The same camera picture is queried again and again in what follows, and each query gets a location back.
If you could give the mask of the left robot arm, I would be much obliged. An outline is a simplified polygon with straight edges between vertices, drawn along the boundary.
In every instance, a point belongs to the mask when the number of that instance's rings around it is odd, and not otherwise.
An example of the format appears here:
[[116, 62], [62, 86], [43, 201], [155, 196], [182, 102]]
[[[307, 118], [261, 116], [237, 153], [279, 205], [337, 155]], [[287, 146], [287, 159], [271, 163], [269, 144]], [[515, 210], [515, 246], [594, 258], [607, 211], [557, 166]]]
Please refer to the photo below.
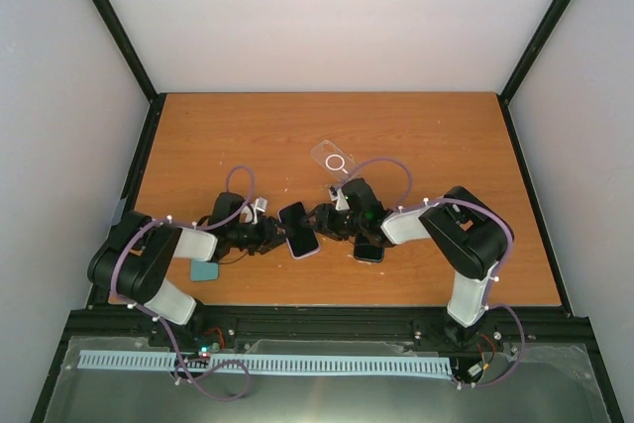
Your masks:
[[223, 192], [212, 213], [190, 225], [127, 212], [92, 258], [87, 277], [128, 306], [170, 322], [175, 339], [195, 346], [205, 337], [206, 322], [195, 314], [198, 301], [167, 279], [171, 262], [217, 264], [234, 249], [253, 256], [281, 246], [290, 228], [265, 208], [263, 198], [247, 204], [243, 196]]

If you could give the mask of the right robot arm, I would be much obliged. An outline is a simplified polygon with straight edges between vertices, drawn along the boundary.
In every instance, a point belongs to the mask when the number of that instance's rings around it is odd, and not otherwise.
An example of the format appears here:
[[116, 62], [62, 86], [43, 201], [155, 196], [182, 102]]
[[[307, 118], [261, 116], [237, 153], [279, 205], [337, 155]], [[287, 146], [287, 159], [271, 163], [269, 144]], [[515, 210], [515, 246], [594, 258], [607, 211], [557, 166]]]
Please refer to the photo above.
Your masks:
[[488, 310], [492, 283], [514, 245], [510, 226], [461, 186], [419, 205], [391, 210], [362, 178], [329, 193], [329, 202], [299, 215], [296, 228], [335, 241], [362, 237], [376, 249], [432, 241], [455, 272], [444, 333], [456, 346], [473, 339]]

